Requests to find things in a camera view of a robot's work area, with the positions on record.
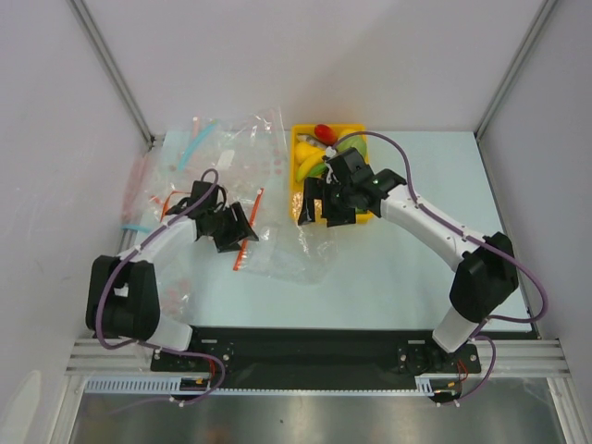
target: white wall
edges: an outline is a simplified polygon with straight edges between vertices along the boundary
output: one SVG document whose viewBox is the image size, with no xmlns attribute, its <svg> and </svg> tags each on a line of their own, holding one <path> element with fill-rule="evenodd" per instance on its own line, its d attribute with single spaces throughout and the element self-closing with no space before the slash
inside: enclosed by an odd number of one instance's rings
<svg viewBox="0 0 592 444">
<path fill-rule="evenodd" d="M 281 105 L 286 127 L 474 130 L 541 0 L 89 0 L 153 131 Z"/>
<path fill-rule="evenodd" d="M 1 2 L 0 59 L 0 414 L 40 370 L 37 444 L 142 142 L 66 1 Z"/>
<path fill-rule="evenodd" d="M 550 292 L 559 337 L 592 413 L 592 3 L 560 2 L 483 140 L 517 252 Z"/>
</svg>

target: metal floor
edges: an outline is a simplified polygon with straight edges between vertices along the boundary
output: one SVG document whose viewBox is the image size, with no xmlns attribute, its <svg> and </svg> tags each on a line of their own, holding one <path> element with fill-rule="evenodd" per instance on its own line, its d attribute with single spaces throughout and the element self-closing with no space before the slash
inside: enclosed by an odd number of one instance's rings
<svg viewBox="0 0 592 444">
<path fill-rule="evenodd" d="M 460 408 L 427 398 L 225 395 L 106 415 L 138 399 L 84 395 L 70 444 L 565 442 L 546 379 L 489 381 Z"/>
</svg>

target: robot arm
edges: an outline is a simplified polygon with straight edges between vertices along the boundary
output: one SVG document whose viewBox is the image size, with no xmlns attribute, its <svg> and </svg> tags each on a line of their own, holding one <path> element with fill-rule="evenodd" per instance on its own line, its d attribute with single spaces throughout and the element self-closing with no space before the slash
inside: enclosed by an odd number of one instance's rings
<svg viewBox="0 0 592 444">
<path fill-rule="evenodd" d="M 197 202 L 211 186 L 209 182 L 195 181 L 191 197 L 173 206 L 163 223 L 166 224 L 173 217 L 171 215 L 180 214 Z M 220 193 L 224 197 L 222 202 L 218 201 Z M 103 331 L 172 350 L 187 350 L 191 327 L 161 313 L 156 276 L 170 264 L 181 248 L 203 236 L 214 239 L 219 253 L 238 251 L 239 242 L 244 239 L 258 241 L 241 204 L 226 206 L 226 194 L 217 187 L 211 197 L 157 236 L 124 266 L 107 297 L 102 319 Z M 100 256 L 92 264 L 86 310 L 88 328 L 95 330 L 98 303 L 109 276 L 134 249 L 115 257 Z"/>
<path fill-rule="evenodd" d="M 492 237 L 456 223 L 420 198 L 419 204 L 452 225 L 459 235 L 423 212 L 413 200 L 404 178 L 384 169 L 376 174 L 353 148 L 326 161 L 324 179 L 307 179 L 299 225 L 315 220 L 314 199 L 322 201 L 328 227 L 354 224 L 356 209 L 370 211 L 397 224 L 434 250 L 455 273 L 450 290 L 452 307 L 434 330 L 433 339 L 445 352 L 455 352 L 479 324 L 518 288 L 515 266 L 489 250 L 466 241 L 473 236 L 513 256 L 512 243 L 502 233 Z"/>
</svg>

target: yellow bin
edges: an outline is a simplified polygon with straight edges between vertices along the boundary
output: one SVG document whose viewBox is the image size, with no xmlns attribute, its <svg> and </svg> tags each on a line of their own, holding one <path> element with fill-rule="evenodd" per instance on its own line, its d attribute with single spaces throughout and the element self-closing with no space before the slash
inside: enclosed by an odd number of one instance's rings
<svg viewBox="0 0 592 444">
<path fill-rule="evenodd" d="M 333 130 L 337 132 L 337 134 L 341 134 L 343 130 L 356 130 L 356 131 L 365 131 L 366 127 L 360 123 L 331 123 L 328 124 Z M 294 220 L 298 220 L 298 216 L 300 215 L 300 210 L 302 208 L 302 192 L 304 189 L 304 181 L 297 182 L 296 177 L 296 170 L 298 169 L 298 165 L 296 165 L 296 161 L 294 160 L 294 148 L 298 144 L 299 140 L 296 138 L 298 134 L 308 134 L 310 136 L 315 136 L 315 125 L 294 125 L 292 127 L 292 132 L 290 135 L 290 217 Z M 366 136 L 362 136 L 366 143 L 368 140 Z M 368 152 L 366 152 L 365 161 L 366 163 L 369 162 L 368 160 Z M 316 223 L 323 223 L 325 224 L 325 219 L 321 218 L 321 202 L 317 201 L 315 203 L 315 214 L 316 214 Z M 365 224 L 368 220 L 370 220 L 374 215 L 370 212 L 361 213 L 356 215 L 355 220 L 358 224 Z"/>
</svg>

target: red tomato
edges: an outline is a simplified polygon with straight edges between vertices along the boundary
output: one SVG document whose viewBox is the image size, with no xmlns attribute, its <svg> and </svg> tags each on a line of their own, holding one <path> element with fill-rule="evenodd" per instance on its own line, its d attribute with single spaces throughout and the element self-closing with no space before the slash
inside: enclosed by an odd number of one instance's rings
<svg viewBox="0 0 592 444">
<path fill-rule="evenodd" d="M 337 132 L 327 125 L 317 125 L 314 127 L 314 135 L 325 145 L 333 145 L 337 141 Z"/>
</svg>

